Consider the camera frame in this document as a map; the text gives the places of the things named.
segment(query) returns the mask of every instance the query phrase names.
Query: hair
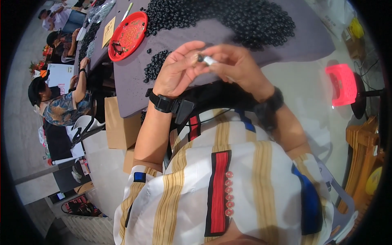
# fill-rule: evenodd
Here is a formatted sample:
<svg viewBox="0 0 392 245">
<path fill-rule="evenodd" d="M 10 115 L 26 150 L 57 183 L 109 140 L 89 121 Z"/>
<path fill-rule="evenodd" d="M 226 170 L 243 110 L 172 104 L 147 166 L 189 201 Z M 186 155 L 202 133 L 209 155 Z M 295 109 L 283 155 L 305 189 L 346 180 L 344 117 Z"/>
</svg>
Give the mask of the hair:
<svg viewBox="0 0 392 245">
<path fill-rule="evenodd" d="M 38 14 L 38 19 L 41 19 L 42 14 L 46 12 L 47 12 L 46 9 L 41 10 L 41 12 Z"/>
<path fill-rule="evenodd" d="M 32 106 L 41 104 L 41 92 L 45 92 L 45 80 L 43 77 L 36 77 L 29 86 L 29 100 Z"/>
<path fill-rule="evenodd" d="M 59 33 L 57 31 L 53 31 L 51 33 L 49 33 L 48 37 L 46 38 L 46 43 L 51 47 L 51 48 L 55 48 L 53 43 L 56 41 L 56 39 L 58 38 Z"/>
</svg>

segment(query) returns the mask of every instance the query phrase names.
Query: black watch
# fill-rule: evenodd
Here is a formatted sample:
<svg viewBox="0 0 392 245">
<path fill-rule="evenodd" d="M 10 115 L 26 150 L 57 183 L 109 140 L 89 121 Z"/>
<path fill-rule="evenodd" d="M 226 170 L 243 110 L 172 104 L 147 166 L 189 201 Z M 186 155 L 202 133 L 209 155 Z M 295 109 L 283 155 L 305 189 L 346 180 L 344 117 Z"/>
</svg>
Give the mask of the black watch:
<svg viewBox="0 0 392 245">
<path fill-rule="evenodd" d="M 279 88 L 275 87 L 274 94 L 254 107 L 254 113 L 266 131 L 272 131 L 276 128 L 276 111 L 284 104 L 283 94 Z"/>
<path fill-rule="evenodd" d="M 178 108 L 177 100 L 170 99 L 161 94 L 154 94 L 152 89 L 148 89 L 145 95 L 150 98 L 150 101 L 155 105 L 155 109 L 163 113 L 176 113 Z"/>
</svg>

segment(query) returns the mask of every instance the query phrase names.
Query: gray table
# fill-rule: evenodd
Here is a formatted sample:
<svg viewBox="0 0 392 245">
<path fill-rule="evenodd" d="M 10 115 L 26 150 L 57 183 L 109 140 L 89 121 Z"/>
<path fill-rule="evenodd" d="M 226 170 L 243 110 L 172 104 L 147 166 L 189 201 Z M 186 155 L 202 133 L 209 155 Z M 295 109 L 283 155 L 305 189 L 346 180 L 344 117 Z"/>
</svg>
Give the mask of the gray table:
<svg viewBox="0 0 392 245">
<path fill-rule="evenodd" d="M 130 14 L 139 11 L 141 7 L 147 8 L 146 0 L 132 0 L 133 7 Z M 328 56 L 335 50 L 332 39 L 326 28 L 304 0 L 274 0 L 289 13 L 296 24 L 295 37 L 289 37 L 283 46 L 265 47 L 263 52 L 252 52 L 257 64 L 262 67 L 274 62 L 307 62 Z M 102 39 L 103 28 L 116 15 L 116 26 L 120 23 L 129 1 L 117 0 L 112 11 L 102 22 L 97 32 L 97 40 Z M 144 97 L 148 88 L 152 88 L 154 81 L 143 83 L 144 68 L 151 62 L 151 56 L 164 49 L 175 50 L 185 42 L 201 40 L 209 44 L 229 43 L 234 33 L 217 20 L 202 20 L 196 27 L 174 28 L 161 30 L 156 36 L 145 38 L 139 48 L 124 60 L 114 63 L 114 78 L 120 116 L 132 116 L 145 108 L 148 98 Z M 91 58 L 93 69 L 97 62 L 107 55 L 107 48 L 101 49 L 102 44 L 96 41 L 96 48 Z M 217 80 L 213 74 L 203 74 L 195 79 L 192 86 L 203 85 Z"/>
</svg>

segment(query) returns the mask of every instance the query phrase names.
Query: red tray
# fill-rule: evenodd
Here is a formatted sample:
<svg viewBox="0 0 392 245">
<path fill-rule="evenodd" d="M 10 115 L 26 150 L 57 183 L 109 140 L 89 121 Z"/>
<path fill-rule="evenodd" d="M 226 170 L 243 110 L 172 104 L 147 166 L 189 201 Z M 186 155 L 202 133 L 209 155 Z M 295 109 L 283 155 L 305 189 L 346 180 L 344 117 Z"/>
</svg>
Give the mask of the red tray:
<svg viewBox="0 0 392 245">
<path fill-rule="evenodd" d="M 109 42 L 109 58 L 116 62 L 132 54 L 143 41 L 147 27 L 147 14 L 139 11 L 126 17 L 116 28 Z M 122 54 L 117 54 L 113 42 L 119 42 L 123 48 Z"/>
</svg>

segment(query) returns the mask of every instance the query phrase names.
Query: plastic stool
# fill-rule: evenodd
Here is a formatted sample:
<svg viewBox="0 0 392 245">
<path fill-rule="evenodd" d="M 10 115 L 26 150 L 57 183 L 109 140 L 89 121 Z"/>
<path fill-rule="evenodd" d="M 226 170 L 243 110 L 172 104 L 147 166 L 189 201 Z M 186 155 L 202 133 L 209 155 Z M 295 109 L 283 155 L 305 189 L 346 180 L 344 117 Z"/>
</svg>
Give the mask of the plastic stool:
<svg viewBox="0 0 392 245">
<path fill-rule="evenodd" d="M 357 97 L 357 85 L 355 83 L 354 74 L 347 64 L 332 65 L 325 68 L 326 74 L 331 76 L 332 85 L 338 94 L 337 99 L 332 100 L 333 106 L 349 105 L 355 102 Z"/>
</svg>

